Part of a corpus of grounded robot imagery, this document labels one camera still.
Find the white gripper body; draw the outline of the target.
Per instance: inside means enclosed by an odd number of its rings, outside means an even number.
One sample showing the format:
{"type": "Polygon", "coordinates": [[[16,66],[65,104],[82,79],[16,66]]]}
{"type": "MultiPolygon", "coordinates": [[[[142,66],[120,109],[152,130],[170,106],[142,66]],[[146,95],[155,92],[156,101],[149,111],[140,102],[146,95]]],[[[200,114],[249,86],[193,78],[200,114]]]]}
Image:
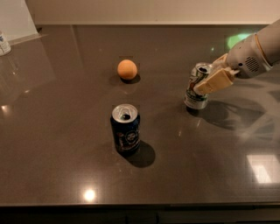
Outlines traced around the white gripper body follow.
{"type": "Polygon", "coordinates": [[[240,79],[254,78],[272,68],[256,34],[251,34],[235,44],[228,52],[226,62],[233,70],[237,71],[236,76],[240,79]]]}

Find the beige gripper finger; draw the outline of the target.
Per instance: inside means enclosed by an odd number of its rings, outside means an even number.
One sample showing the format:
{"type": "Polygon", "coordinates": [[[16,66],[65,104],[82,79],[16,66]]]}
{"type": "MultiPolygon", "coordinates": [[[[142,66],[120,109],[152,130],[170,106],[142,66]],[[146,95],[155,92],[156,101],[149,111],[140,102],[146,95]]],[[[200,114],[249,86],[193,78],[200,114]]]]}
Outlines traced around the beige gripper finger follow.
{"type": "Polygon", "coordinates": [[[197,95],[207,95],[228,88],[234,83],[238,73],[239,70],[230,67],[220,68],[197,83],[193,90],[197,95]]]}
{"type": "Polygon", "coordinates": [[[213,69],[220,69],[220,68],[227,67],[228,66],[227,57],[228,55],[225,53],[222,56],[220,56],[218,59],[216,59],[213,62],[213,69]]]}

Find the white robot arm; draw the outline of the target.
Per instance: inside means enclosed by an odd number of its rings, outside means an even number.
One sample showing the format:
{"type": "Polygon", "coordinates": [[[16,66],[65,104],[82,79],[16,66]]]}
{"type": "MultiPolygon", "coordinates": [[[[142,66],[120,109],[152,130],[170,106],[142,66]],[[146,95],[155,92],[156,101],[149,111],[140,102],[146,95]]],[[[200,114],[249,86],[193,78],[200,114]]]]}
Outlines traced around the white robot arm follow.
{"type": "Polygon", "coordinates": [[[213,62],[213,70],[193,90],[207,95],[230,87],[235,78],[251,79],[280,61],[280,19],[236,43],[213,62]]]}

